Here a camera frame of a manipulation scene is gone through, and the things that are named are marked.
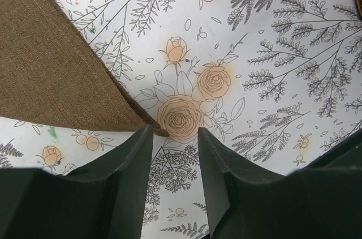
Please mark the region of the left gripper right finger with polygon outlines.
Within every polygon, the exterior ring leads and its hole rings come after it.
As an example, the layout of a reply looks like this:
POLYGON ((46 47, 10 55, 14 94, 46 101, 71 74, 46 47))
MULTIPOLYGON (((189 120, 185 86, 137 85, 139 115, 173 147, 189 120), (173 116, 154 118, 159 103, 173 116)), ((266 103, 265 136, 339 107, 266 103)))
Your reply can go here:
POLYGON ((361 132, 286 176, 200 128, 209 238, 360 238, 361 132))

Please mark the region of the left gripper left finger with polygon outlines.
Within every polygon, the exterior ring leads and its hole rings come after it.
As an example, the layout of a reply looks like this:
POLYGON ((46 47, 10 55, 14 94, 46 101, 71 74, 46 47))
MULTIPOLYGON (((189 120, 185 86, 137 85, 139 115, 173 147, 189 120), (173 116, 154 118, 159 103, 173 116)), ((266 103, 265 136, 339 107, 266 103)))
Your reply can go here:
POLYGON ((2 238, 140 238, 153 128, 66 176, 1 171, 2 238))

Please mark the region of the brown cloth napkin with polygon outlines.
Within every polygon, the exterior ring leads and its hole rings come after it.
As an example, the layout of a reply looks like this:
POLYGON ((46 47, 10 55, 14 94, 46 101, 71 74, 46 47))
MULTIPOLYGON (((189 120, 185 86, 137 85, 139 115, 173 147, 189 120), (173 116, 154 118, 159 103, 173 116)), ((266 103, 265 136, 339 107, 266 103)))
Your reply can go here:
POLYGON ((94 131, 162 129, 53 0, 1 0, 1 116, 94 131))

